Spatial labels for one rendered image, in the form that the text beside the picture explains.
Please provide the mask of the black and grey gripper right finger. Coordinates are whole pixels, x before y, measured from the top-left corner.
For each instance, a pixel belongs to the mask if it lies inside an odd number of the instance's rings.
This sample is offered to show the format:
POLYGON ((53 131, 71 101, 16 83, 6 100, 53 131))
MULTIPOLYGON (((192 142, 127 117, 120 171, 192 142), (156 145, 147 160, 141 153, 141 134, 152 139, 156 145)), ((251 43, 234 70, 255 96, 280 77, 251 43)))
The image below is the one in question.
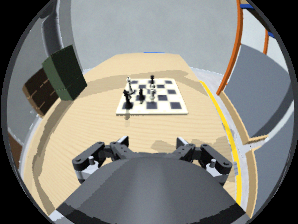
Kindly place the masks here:
POLYGON ((188 143, 181 137, 177 137, 176 139, 176 150, 163 156, 163 158, 166 157, 185 160, 191 163, 193 160, 198 160, 201 167, 211 173, 222 187, 224 186, 233 166, 228 159, 210 145, 201 144, 201 147, 196 147, 195 144, 188 143))

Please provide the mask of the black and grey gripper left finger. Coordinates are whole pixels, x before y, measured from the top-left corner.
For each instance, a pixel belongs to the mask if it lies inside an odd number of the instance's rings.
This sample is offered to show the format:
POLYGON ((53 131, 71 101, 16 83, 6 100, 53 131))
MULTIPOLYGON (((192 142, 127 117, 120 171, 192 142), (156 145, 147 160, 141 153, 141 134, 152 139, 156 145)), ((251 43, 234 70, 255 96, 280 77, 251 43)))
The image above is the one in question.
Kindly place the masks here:
POLYGON ((111 158, 113 162, 118 159, 143 157, 139 153, 133 152, 128 147, 129 137, 124 136, 116 142, 110 142, 110 145, 105 145, 105 143, 101 141, 96 142, 76 156, 72 159, 72 164, 79 183, 82 184, 95 170, 100 168, 106 158, 111 158))

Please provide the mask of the chessboard with chess pieces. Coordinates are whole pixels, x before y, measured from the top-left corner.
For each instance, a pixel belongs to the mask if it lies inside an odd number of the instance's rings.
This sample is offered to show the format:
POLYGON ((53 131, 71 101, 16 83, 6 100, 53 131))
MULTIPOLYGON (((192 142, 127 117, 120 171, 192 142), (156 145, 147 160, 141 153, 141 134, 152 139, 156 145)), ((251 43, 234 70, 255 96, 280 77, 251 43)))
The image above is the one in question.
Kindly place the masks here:
POLYGON ((125 108, 124 94, 121 97, 116 115, 166 115, 188 114, 180 91, 174 79, 153 79, 155 99, 150 99, 151 79, 131 79, 131 87, 134 93, 130 103, 133 107, 125 108), (139 89, 143 88, 144 100, 139 100, 139 89))

